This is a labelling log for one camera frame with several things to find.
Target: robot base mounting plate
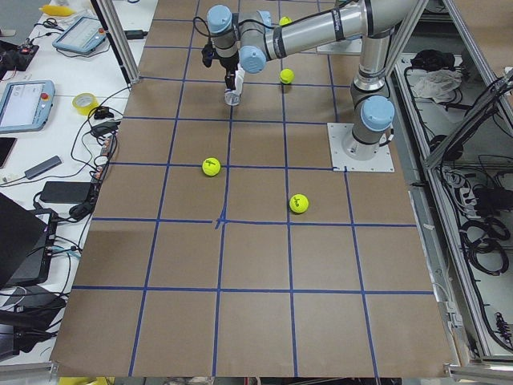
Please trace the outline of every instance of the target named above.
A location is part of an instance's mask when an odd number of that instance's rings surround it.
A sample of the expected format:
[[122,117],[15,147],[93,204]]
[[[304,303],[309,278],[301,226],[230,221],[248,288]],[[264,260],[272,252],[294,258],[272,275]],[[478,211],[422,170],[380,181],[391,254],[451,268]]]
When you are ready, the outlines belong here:
[[356,160],[342,148],[342,140],[353,129],[353,124],[328,123],[329,149],[334,171],[394,172],[394,163],[388,145],[378,148],[371,160]]

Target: blue tape grid line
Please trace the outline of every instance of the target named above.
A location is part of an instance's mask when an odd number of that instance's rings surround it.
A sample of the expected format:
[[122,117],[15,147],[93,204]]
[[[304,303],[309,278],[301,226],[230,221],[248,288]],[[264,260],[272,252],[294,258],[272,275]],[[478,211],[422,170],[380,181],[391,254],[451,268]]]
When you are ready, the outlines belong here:
[[221,242],[220,242],[220,252],[219,252],[219,270],[217,272],[217,294],[216,294],[216,320],[214,322],[214,349],[212,355],[212,376],[216,376],[217,373],[217,345],[219,340],[219,309],[220,309],[220,300],[221,300],[221,282],[223,279],[223,258],[224,258],[224,235],[226,234],[226,211],[228,207],[228,195],[229,195],[229,185],[230,185],[230,154],[232,147],[232,117],[233,117],[233,107],[230,107],[230,123],[228,126],[228,150],[226,154],[226,182],[224,184],[224,202],[223,208],[221,209],[221,213],[219,218],[217,219],[216,229],[219,226],[222,226],[221,229]]
[[[166,78],[162,76],[144,76],[141,75],[141,79],[150,79],[150,80],[163,80],[164,82],[181,82],[181,79],[175,78]],[[210,83],[210,84],[224,84],[222,80],[203,80],[203,79],[185,79],[185,83]],[[252,85],[261,85],[261,86],[277,86],[279,83],[273,82],[244,82],[244,84],[252,84]],[[350,86],[344,85],[334,85],[334,84],[314,84],[314,83],[294,83],[294,87],[323,87],[323,88],[346,88],[349,89]]]
[[[197,0],[196,1],[196,12],[195,12],[195,14],[198,13],[198,9],[199,8],[200,8],[200,0]],[[176,107],[176,116],[178,116],[179,113],[180,113],[180,106],[182,104],[182,98],[184,96],[185,78],[187,77],[187,69],[188,69],[189,59],[191,58],[191,48],[190,47],[192,46],[192,40],[193,39],[194,39],[194,30],[192,31],[191,38],[189,40],[189,48],[188,48],[188,53],[187,53],[187,59],[185,61],[183,82],[182,82],[182,86],[181,86],[181,89],[180,89],[180,98],[178,100],[178,106]],[[178,124],[178,121],[175,120],[175,127],[173,129],[173,135],[172,135],[171,143],[169,145],[168,164],[171,163],[171,156],[172,156],[172,151],[173,151],[173,144],[175,143],[176,125],[177,124]],[[153,240],[151,242],[150,257],[149,257],[148,263],[147,263],[146,278],[144,280],[143,295],[142,295],[142,298],[141,298],[141,305],[140,305],[140,309],[139,309],[139,317],[138,317],[138,320],[137,320],[137,329],[135,331],[134,345],[133,345],[133,348],[132,348],[132,354],[131,354],[131,360],[130,360],[130,368],[128,370],[128,376],[129,377],[133,376],[135,359],[137,357],[137,347],[139,345],[139,335],[140,335],[141,325],[142,325],[142,321],[143,321],[144,305],[145,305],[145,302],[146,302],[146,293],[147,293],[147,288],[149,286],[148,284],[149,284],[149,281],[150,281],[151,263],[153,261],[153,255],[155,253],[157,233],[159,231],[159,224],[160,224],[159,219],[161,217],[162,207],[164,205],[164,198],[165,198],[165,195],[166,195],[166,185],[168,183],[168,174],[169,174],[169,165],[166,166],[166,173],[165,173],[164,182],[163,182],[163,185],[162,185],[162,192],[160,194],[159,210],[158,210],[158,213],[157,213],[157,221],[156,221],[156,224],[155,224],[155,231],[153,233]]]
[[[184,122],[229,122],[229,119],[213,119],[213,118],[176,118],[176,117],[151,117],[151,116],[124,116],[123,119],[135,119],[135,120],[178,120]],[[281,120],[245,120],[245,119],[233,119],[233,123],[254,123],[254,124],[281,124]],[[286,122],[287,124],[307,124],[325,126],[326,123],[319,122],[302,122],[300,120],[291,120]]]
[[[278,2],[278,17],[281,18],[281,2]],[[280,60],[280,69],[283,70],[283,60]],[[286,100],[285,100],[285,86],[281,87],[281,110],[283,116],[283,147],[285,151],[285,204],[288,204],[290,189],[289,189],[289,152],[287,148],[287,115],[286,115]],[[299,377],[299,370],[297,365],[297,341],[296,341],[296,317],[294,311],[294,278],[293,278],[293,250],[292,250],[292,232],[290,227],[290,211],[287,210],[287,254],[289,259],[289,288],[290,288],[290,321],[291,321],[291,334],[292,334],[292,353],[293,353],[293,369],[294,377]]]
[[[181,163],[144,163],[144,162],[111,162],[120,166],[151,166],[151,167],[195,167],[200,168],[201,164],[181,164]],[[310,171],[333,171],[333,168],[327,167],[294,167],[294,166],[252,166],[249,164],[224,164],[222,168],[261,168],[271,170],[283,170],[285,168],[292,170],[310,170]]]
[[434,295],[430,290],[323,290],[323,289],[244,289],[236,287],[168,287],[168,286],[93,286],[73,285],[74,290],[127,291],[204,291],[208,293],[293,293],[293,294],[358,294],[358,295]]
[[370,357],[372,359],[372,366],[374,369],[374,378],[376,379],[376,382],[379,384],[381,382],[379,380],[378,363],[376,361],[376,352],[374,350],[372,331],[370,329],[369,308],[367,306],[366,292],[365,292],[365,286],[364,286],[364,282],[363,282],[362,263],[360,261],[360,254],[358,252],[358,241],[357,241],[357,234],[356,234],[356,226],[354,225],[353,205],[351,203],[351,191],[349,189],[349,178],[347,176],[347,169],[344,171],[344,182],[345,182],[345,190],[346,190],[346,194],[347,194],[347,202],[348,202],[348,206],[349,206],[349,217],[351,219],[351,232],[353,234],[354,253],[356,255],[358,279],[360,280],[360,290],[362,292],[363,313],[364,313],[364,316],[366,319],[367,336],[369,339]]
[[[169,222],[169,223],[213,223],[209,219],[167,219],[167,218],[118,218],[118,217],[94,217],[93,221],[126,221],[126,222]],[[239,223],[241,225],[291,225],[291,226],[325,226],[325,227],[392,227],[416,229],[417,225],[397,223],[329,223],[329,222],[279,222],[279,221],[243,221],[237,219],[220,218],[217,221],[224,223]]]

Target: yellow tennis ball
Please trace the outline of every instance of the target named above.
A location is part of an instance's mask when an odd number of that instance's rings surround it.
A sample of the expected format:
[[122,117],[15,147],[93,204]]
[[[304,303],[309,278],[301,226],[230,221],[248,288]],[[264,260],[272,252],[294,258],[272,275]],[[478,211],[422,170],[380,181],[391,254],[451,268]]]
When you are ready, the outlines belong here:
[[290,84],[294,80],[294,71],[290,68],[285,68],[282,72],[280,72],[280,81],[283,84]]
[[309,202],[308,198],[303,194],[296,194],[290,198],[289,207],[296,214],[302,214],[308,210]]
[[292,19],[289,16],[284,16],[283,18],[280,19],[278,24],[280,24],[280,26],[286,26],[287,24],[290,24],[291,22],[292,22]]
[[201,169],[208,176],[215,176],[221,171],[221,163],[216,158],[207,158],[203,161]]

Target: power strip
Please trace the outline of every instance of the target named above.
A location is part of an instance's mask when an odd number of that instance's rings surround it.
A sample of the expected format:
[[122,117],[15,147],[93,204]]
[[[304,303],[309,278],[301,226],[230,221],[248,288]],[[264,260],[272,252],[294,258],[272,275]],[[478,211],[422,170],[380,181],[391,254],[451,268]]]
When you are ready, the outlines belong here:
[[471,188],[459,188],[459,200],[462,202],[463,211],[467,214],[469,219],[480,218],[477,210],[475,209],[478,202]]
[[108,162],[108,159],[112,156],[112,149],[114,147],[114,140],[112,135],[108,136],[104,142],[103,146],[99,152],[98,158],[101,156],[105,157],[105,163],[99,164],[96,166],[96,172],[93,174],[93,177],[91,178],[91,183],[98,184],[103,182],[103,178],[105,177],[104,171],[105,171],[105,164]]

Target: black cable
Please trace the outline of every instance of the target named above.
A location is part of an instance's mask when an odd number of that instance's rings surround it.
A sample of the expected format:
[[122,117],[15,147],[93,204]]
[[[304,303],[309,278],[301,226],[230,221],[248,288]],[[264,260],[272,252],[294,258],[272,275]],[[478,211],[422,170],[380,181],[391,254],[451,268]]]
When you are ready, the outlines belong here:
[[68,238],[65,238],[65,237],[61,237],[60,235],[56,235],[55,239],[60,239],[60,240],[63,240],[63,241],[71,243],[73,246],[75,246],[77,248],[77,250],[80,253],[83,251],[82,248],[79,246],[79,243],[75,243],[71,239],[68,239]]
[[87,221],[86,221],[86,224],[82,227],[82,232],[80,233],[80,237],[79,237],[79,241],[77,242],[79,245],[80,243],[82,243],[82,237],[84,236],[84,234],[86,233],[86,228],[87,228],[87,225],[89,224],[89,222],[91,221],[91,218],[92,218],[93,214],[89,214],[89,217],[87,218]]
[[[481,100],[481,98],[484,97],[484,95],[486,93],[488,93],[489,91],[492,91],[494,86],[497,84],[498,81],[500,81],[500,79],[495,80],[494,82],[492,82],[482,92],[482,94],[476,99],[476,101],[474,101],[474,103],[472,104],[472,107],[471,107],[471,109],[469,111],[473,111],[475,109],[475,106],[477,106],[477,104]],[[507,86],[507,83],[505,83],[504,85],[501,85],[497,90],[493,90],[494,94],[491,97],[491,99],[488,102],[486,102],[478,111],[476,111],[474,113],[474,115],[472,116],[472,118],[470,120],[468,120],[456,132],[456,135],[452,138],[452,140],[450,141],[450,143],[446,147],[446,150],[442,154],[442,159],[441,159],[441,161],[440,161],[440,163],[438,165],[438,172],[439,172],[439,175],[440,175],[440,180],[442,182],[442,186],[444,188],[444,191],[446,192],[446,195],[449,198],[451,207],[452,207],[452,209],[454,211],[454,218],[456,220],[456,223],[457,223],[457,226],[458,226],[459,229],[461,229],[461,221],[460,221],[460,218],[459,218],[459,215],[458,215],[457,205],[455,204],[455,202],[454,202],[454,200],[453,200],[453,198],[452,198],[452,196],[450,194],[448,183],[447,183],[445,175],[443,173],[443,169],[442,169],[443,164],[444,164],[444,162],[446,160],[448,152],[455,145],[463,145],[464,143],[466,143],[477,132],[477,130],[483,124],[483,122],[485,122],[486,120],[490,119],[498,111],[498,108],[497,108],[496,104],[498,103],[500,97],[505,92],[508,91],[508,88],[511,88],[511,87]],[[496,341],[502,348],[504,348],[504,349],[506,349],[506,350],[508,350],[510,352],[513,352],[513,348],[509,347],[500,338],[498,338],[497,335],[495,335],[495,332],[493,331],[493,329],[491,328],[490,321],[489,321],[489,319],[487,317],[487,313],[486,313],[486,309],[485,309],[485,305],[484,305],[484,301],[483,301],[483,296],[481,295],[479,287],[477,286],[477,281],[475,280],[475,276],[474,276],[474,273],[473,273],[472,268],[471,268],[473,265],[475,265],[477,257],[471,255],[474,252],[474,250],[470,250],[470,249],[468,249],[465,246],[465,242],[463,240],[463,235],[462,234],[460,234],[460,242],[461,242],[461,250],[463,252],[463,257],[464,257],[465,262],[467,264],[468,273],[471,276],[471,283],[472,283],[472,286],[474,288],[475,295],[476,295],[476,297],[478,299],[479,309],[481,310],[481,315],[482,315],[483,321],[485,323],[485,327],[487,328],[488,333],[494,339],[494,341]],[[504,259],[505,255],[506,255],[505,253],[501,253],[501,256],[502,256],[502,259],[503,259],[502,270],[505,268],[505,266],[504,266],[505,264],[509,264],[509,260],[506,261]]]
[[46,36],[52,36],[53,34],[61,34],[60,32],[46,32],[45,34],[39,34],[37,35],[35,38],[32,38],[30,40],[30,44],[34,43],[34,40],[35,39],[40,39],[40,38],[44,38]]
[[25,293],[25,294],[4,294],[4,293],[0,293],[0,297],[32,297],[32,296],[35,296],[35,295],[48,295],[48,294],[59,294],[59,295],[65,295],[67,296],[66,293],[61,293],[60,291],[46,291],[44,293]]
[[9,184],[11,184],[11,183],[16,183],[16,182],[18,182],[18,181],[20,181],[20,180],[24,180],[25,178],[26,178],[26,176],[22,176],[21,178],[18,178],[18,179],[11,180],[11,181],[9,181],[9,182],[5,182],[5,183],[3,183],[3,184],[0,184],[0,188],[1,188],[1,187],[10,187],[10,185],[9,185]]
[[255,20],[254,18],[246,18],[245,20],[243,20],[242,22],[240,22],[238,24],[238,26],[243,26],[245,23],[247,22],[254,22],[255,24],[258,24],[259,26],[263,26],[265,28],[269,28],[270,30],[273,30],[274,27],[273,26],[268,26],[267,24],[263,23],[263,22],[260,22],[258,20]]
[[[206,33],[206,34],[205,34],[204,32],[202,32],[202,31],[198,28],[198,26],[196,25],[196,21],[197,21],[197,20],[200,20],[200,21],[203,23],[203,25],[205,26],[205,28],[207,29],[207,33]],[[200,16],[195,16],[195,17],[192,19],[192,28],[194,28],[194,30],[195,30],[198,34],[200,34],[201,36],[204,36],[205,38],[208,38],[208,41],[209,41],[209,42],[210,42],[210,39],[211,39],[211,38],[225,36],[225,35],[227,35],[227,34],[230,34],[230,33],[234,32],[233,28],[229,28],[228,30],[226,30],[226,31],[225,31],[225,32],[223,32],[222,34],[215,34],[215,35],[214,35],[214,34],[211,34],[211,33],[210,33],[210,29],[208,28],[208,24],[207,24],[207,22],[206,22],[203,18],[201,18]]]
[[509,136],[510,138],[512,138],[512,139],[513,139],[513,135],[512,135],[512,134],[510,134],[509,132],[507,132],[506,130],[504,130],[504,128],[503,128],[503,127],[502,127],[502,126],[497,122],[497,120],[495,120],[496,116],[497,116],[497,115],[494,115],[494,116],[492,117],[492,119],[493,119],[493,121],[494,121],[495,125],[496,125],[496,126],[499,128],[499,130],[500,130],[500,131],[502,131],[505,135],[507,135],[507,136]]

